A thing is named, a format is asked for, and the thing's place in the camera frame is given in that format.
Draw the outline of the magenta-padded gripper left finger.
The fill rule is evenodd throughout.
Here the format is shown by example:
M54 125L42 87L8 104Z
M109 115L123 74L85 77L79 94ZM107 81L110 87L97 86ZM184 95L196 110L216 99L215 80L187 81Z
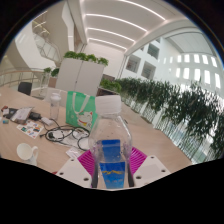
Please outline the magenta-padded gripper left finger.
M84 188L96 188L98 184L98 172L90 150L78 158L70 158L56 175Z

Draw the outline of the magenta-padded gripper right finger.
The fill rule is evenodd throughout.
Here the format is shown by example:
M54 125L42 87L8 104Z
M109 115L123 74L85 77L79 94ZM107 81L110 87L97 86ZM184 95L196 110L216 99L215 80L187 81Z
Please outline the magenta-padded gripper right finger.
M143 187L170 174L170 171L155 156L147 156L133 147L130 162L128 182L130 187Z

